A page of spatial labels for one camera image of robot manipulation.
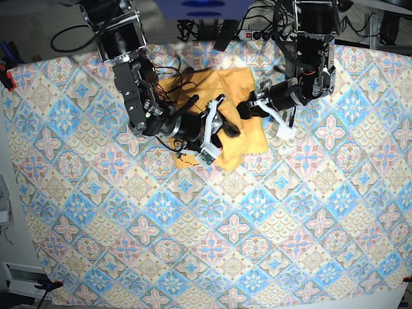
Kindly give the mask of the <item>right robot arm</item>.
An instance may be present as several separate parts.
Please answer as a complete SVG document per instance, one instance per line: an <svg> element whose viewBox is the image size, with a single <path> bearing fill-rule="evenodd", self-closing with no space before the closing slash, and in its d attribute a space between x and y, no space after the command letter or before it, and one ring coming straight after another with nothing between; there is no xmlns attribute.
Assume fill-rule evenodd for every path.
<svg viewBox="0 0 412 309"><path fill-rule="evenodd" d="M179 107L156 88L157 74L152 62L143 55L146 46L139 12L130 1L81 1L80 11L97 36L102 61L113 64L115 86L124 98L129 129L135 136L173 138L171 151L177 156L193 155L209 166L221 154L218 133L229 138L240 135L239 128L218 110L224 94L212 99L205 110L191 108L199 96L191 96Z"/></svg>

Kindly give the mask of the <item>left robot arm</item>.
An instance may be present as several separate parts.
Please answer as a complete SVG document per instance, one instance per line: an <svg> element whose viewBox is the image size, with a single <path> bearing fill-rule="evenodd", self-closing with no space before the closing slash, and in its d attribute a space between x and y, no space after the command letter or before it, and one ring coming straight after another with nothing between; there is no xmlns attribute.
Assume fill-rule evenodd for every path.
<svg viewBox="0 0 412 309"><path fill-rule="evenodd" d="M297 131L297 108L334 91L333 43L341 33L341 24L337 1L292 1L297 39L289 48L278 30L282 5L282 1L276 1L272 35L294 75L279 84L263 81L246 101L238 104L237 110L242 119L271 116L279 125L277 137L291 140Z"/></svg>

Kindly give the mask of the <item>purple robot base plate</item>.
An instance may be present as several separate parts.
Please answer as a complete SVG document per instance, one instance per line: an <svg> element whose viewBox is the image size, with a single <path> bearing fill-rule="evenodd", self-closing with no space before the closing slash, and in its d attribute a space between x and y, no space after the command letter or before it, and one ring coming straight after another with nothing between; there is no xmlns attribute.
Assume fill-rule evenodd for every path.
<svg viewBox="0 0 412 309"><path fill-rule="evenodd" d="M241 19L249 0L156 0L166 19Z"/></svg>

